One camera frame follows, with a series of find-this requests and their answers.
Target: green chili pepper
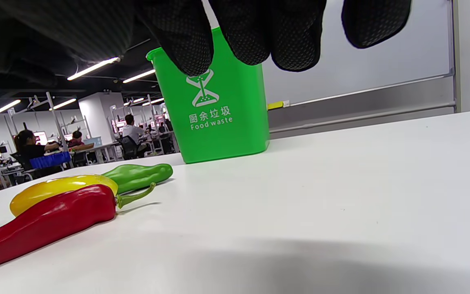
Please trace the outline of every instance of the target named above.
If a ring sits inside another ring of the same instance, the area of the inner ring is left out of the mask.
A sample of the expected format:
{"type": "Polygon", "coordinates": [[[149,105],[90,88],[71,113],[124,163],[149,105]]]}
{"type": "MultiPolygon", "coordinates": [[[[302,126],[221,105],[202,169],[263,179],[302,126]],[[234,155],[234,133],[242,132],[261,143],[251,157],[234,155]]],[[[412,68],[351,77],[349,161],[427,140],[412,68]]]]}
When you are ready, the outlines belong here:
{"type": "Polygon", "coordinates": [[[163,182],[171,177],[171,165],[162,163],[154,166],[123,164],[104,173],[118,186],[117,194],[149,187],[151,183],[163,182]]]}

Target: red chili pepper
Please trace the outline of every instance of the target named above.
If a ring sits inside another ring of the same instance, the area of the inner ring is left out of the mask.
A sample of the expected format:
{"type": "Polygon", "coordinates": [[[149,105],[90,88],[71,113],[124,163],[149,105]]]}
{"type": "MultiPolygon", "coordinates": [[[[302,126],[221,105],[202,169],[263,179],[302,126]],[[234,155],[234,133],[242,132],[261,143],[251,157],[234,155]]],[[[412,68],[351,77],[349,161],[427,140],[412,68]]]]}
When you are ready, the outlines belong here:
{"type": "Polygon", "coordinates": [[[115,217],[119,208],[145,192],[114,196],[104,185],[92,185],[44,199],[0,227],[0,264],[115,217]]]}

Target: glove finger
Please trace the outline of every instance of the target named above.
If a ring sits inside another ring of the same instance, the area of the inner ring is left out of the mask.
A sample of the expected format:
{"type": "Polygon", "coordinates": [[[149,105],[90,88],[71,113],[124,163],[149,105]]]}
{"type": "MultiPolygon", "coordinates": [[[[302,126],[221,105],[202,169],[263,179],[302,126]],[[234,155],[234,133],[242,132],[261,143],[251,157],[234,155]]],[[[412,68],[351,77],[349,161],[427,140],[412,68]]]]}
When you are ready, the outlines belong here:
{"type": "Polygon", "coordinates": [[[272,58],[286,71],[301,72],[320,59],[322,16],[326,0],[272,1],[272,58]]]}
{"type": "Polygon", "coordinates": [[[345,0],[342,24],[349,42],[369,48],[399,33],[409,18],[411,0],[345,0]]]}
{"type": "Polygon", "coordinates": [[[257,65],[269,56],[267,17],[262,0],[209,0],[231,51],[247,65],[257,65]]]}
{"type": "Polygon", "coordinates": [[[201,0],[145,0],[137,16],[168,57],[188,76],[205,73],[213,59],[213,39],[201,0]]]}

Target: whiteboard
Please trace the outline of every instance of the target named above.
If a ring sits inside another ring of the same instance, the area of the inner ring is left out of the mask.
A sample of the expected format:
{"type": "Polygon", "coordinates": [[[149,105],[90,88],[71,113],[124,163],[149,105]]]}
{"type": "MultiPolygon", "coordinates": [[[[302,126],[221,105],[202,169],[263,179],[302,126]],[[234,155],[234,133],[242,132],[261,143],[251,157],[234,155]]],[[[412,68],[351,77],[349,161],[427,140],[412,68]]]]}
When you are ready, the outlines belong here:
{"type": "Polygon", "coordinates": [[[300,73],[263,64],[268,103],[291,104],[449,75],[453,68],[450,0],[413,0],[410,18],[397,35],[368,49],[346,39],[341,22],[344,0],[328,0],[323,18],[321,58],[300,73]]]}

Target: white shirt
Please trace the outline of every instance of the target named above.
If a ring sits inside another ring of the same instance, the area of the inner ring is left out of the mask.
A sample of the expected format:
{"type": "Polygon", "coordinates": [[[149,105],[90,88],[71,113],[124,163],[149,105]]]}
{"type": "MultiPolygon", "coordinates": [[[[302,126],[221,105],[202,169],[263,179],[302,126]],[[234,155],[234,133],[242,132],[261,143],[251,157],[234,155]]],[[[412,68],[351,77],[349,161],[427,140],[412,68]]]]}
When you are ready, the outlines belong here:
{"type": "Polygon", "coordinates": [[[144,134],[144,130],[134,125],[125,125],[123,127],[123,137],[130,136],[137,145],[139,145],[139,136],[142,134],[144,134]]]}

